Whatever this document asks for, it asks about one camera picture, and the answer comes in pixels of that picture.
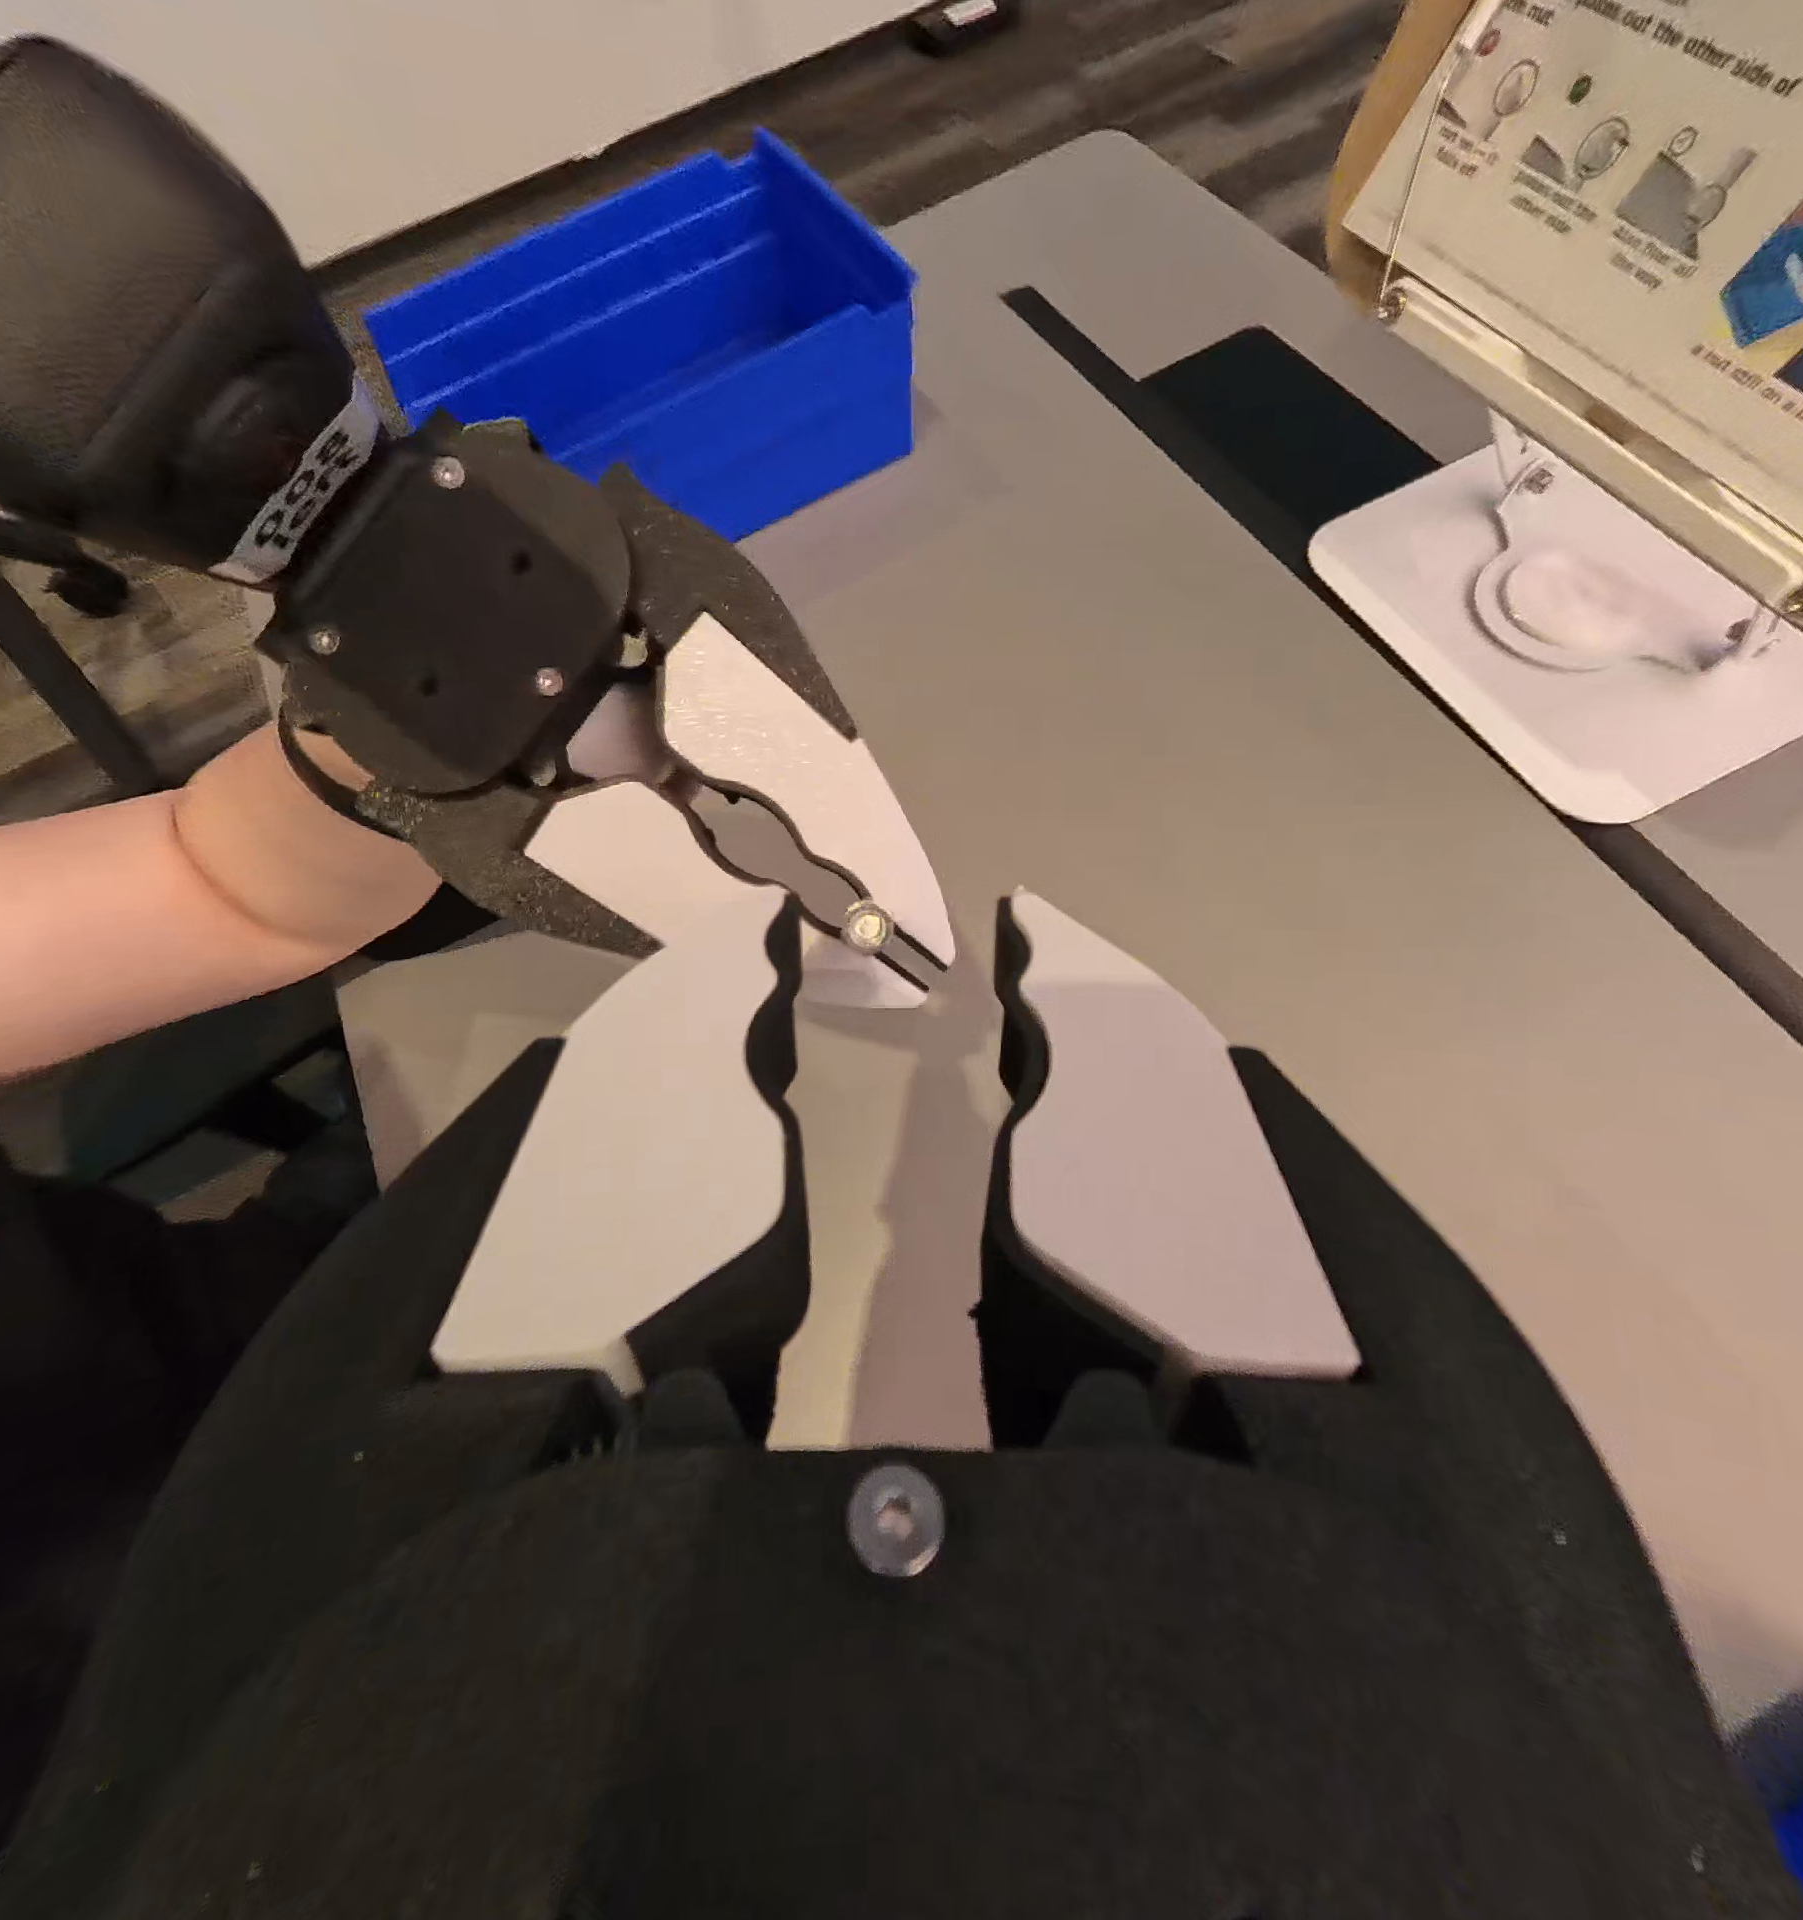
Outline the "person's black shirt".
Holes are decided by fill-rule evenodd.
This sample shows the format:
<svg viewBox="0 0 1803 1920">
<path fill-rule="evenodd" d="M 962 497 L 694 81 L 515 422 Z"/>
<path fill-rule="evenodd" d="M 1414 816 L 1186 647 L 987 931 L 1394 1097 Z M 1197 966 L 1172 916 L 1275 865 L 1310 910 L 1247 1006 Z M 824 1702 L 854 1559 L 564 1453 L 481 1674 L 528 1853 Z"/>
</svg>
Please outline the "person's black shirt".
<svg viewBox="0 0 1803 1920">
<path fill-rule="evenodd" d="M 180 1443 L 373 1190 L 355 1097 L 212 1222 L 0 1145 L 0 1846 Z"/>
</svg>

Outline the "dark rectangular panel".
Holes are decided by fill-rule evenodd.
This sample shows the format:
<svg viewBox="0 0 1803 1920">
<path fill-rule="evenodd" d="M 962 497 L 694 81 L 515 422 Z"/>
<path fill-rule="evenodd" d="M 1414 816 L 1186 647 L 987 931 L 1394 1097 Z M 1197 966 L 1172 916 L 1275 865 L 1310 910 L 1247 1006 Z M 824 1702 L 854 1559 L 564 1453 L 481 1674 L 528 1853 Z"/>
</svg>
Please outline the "dark rectangular panel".
<svg viewBox="0 0 1803 1920">
<path fill-rule="evenodd" d="M 1239 327 L 1141 379 L 1298 543 L 1438 460 L 1268 327 Z"/>
</svg>

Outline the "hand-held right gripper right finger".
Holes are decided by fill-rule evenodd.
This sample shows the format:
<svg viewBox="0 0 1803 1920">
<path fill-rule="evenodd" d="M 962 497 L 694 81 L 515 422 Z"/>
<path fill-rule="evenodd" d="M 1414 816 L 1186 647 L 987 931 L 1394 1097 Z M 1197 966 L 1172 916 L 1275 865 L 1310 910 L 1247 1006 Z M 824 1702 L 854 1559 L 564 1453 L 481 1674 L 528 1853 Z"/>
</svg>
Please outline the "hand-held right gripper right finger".
<svg viewBox="0 0 1803 1920">
<path fill-rule="evenodd" d="M 1030 886 L 998 900 L 996 960 L 996 1248 L 1179 1376 L 1352 1379 L 1359 1344 L 1209 1017 Z"/>
</svg>

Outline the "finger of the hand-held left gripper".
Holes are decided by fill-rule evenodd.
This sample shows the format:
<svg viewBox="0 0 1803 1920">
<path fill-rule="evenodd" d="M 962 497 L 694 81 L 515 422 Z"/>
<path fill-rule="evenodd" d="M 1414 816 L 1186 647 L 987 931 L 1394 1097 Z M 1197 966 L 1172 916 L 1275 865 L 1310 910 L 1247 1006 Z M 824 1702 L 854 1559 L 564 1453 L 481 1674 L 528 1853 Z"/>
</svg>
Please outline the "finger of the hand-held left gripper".
<svg viewBox="0 0 1803 1920">
<path fill-rule="evenodd" d="M 896 934 L 880 951 L 909 978 L 945 978 L 957 934 L 927 852 L 860 737 L 807 705 L 721 618 L 606 689 L 564 761 L 572 783 L 646 783 L 694 812 L 722 865 L 800 891 L 841 934 L 852 900 L 880 900 Z"/>
<path fill-rule="evenodd" d="M 800 891 L 722 865 L 703 817 L 646 783 L 615 779 L 568 794 L 532 831 L 528 857 L 663 949 L 681 944 L 734 904 L 789 894 L 800 920 L 800 1001 L 807 1006 L 915 1009 L 930 995 L 884 955 L 820 931 Z"/>
</svg>

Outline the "person's left hand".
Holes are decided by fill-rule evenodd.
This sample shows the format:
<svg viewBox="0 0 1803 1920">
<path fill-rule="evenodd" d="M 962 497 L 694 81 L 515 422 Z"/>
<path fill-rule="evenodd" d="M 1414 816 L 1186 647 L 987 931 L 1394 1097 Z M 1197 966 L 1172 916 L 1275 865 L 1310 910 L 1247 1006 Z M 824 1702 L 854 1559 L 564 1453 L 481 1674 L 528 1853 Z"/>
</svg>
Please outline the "person's left hand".
<svg viewBox="0 0 1803 1920">
<path fill-rule="evenodd" d="M 329 734 L 281 716 L 186 783 L 176 836 L 231 910 L 351 955 L 441 894 L 434 865 L 360 812 L 368 783 Z"/>
</svg>

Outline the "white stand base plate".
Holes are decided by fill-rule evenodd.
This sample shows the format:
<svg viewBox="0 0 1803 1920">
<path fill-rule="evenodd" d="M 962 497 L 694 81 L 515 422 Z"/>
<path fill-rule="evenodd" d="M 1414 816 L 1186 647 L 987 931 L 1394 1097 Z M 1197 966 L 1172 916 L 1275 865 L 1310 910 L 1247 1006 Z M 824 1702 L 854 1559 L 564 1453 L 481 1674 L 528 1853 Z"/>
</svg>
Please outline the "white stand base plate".
<svg viewBox="0 0 1803 1920">
<path fill-rule="evenodd" d="M 1803 737 L 1800 624 L 1506 418 L 1310 562 L 1573 820 L 1634 826 Z"/>
</svg>

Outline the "black office chair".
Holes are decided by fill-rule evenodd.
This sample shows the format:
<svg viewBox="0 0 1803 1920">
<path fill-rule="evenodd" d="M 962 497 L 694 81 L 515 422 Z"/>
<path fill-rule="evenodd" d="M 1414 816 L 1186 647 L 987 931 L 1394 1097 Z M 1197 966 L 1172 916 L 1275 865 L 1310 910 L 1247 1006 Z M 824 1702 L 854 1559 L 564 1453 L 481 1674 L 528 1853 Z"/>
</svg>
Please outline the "black office chair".
<svg viewBox="0 0 1803 1920">
<path fill-rule="evenodd" d="M 176 1206 L 264 1174 L 355 1115 L 337 1009 L 251 1036 L 169 1024 L 79 1062 L 58 1097 L 54 1172 Z"/>
</svg>

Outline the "grey desk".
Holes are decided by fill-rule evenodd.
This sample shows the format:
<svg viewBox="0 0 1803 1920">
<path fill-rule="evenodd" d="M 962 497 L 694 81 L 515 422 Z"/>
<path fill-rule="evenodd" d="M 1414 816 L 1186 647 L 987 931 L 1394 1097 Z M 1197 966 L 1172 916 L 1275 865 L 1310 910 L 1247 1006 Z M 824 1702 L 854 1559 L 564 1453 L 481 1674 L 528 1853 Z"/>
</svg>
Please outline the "grey desk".
<svg viewBox="0 0 1803 1920">
<path fill-rule="evenodd" d="M 1803 1736 L 1803 1042 L 1099 382 L 1239 327 L 1442 459 L 1485 424 L 1295 249 L 1095 132 L 909 222 L 909 460 L 752 538 L 923 836 L 958 966 L 807 1016 L 813 1300 L 778 1446 L 979 1446 L 996 898 L 1266 1052 L 1491 1285 L 1726 1727 Z M 1032 286 L 1111 374 L 1003 302 Z"/>
</svg>

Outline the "printed instruction board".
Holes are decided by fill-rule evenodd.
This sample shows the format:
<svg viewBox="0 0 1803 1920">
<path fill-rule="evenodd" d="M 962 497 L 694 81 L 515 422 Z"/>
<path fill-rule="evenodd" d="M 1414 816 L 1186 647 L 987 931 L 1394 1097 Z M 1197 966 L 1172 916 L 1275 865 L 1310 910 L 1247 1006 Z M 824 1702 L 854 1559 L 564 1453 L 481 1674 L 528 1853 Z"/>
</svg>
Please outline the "printed instruction board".
<svg viewBox="0 0 1803 1920">
<path fill-rule="evenodd" d="M 1803 624 L 1803 2 L 1405 2 L 1331 274 Z"/>
</svg>

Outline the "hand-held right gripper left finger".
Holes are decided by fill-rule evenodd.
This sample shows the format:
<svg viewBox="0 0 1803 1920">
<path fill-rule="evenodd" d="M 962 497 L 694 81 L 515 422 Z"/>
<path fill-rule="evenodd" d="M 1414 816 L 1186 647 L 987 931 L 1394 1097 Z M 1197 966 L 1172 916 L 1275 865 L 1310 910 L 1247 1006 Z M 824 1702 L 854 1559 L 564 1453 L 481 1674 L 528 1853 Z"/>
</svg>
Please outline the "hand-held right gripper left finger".
<svg viewBox="0 0 1803 1920">
<path fill-rule="evenodd" d="M 743 898 L 555 1042 L 434 1336 L 445 1376 L 773 1366 L 810 1300 L 791 898 Z"/>
</svg>

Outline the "person's left forearm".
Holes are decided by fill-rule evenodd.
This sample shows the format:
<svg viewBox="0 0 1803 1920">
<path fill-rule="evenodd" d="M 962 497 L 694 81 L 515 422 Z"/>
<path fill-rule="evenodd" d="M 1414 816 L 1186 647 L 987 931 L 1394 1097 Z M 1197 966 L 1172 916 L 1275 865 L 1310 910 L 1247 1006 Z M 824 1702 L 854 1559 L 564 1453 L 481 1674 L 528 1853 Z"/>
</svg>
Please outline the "person's left forearm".
<svg viewBox="0 0 1803 1920">
<path fill-rule="evenodd" d="M 223 931 L 176 795 L 0 826 L 0 1085 L 190 1009 Z"/>
</svg>

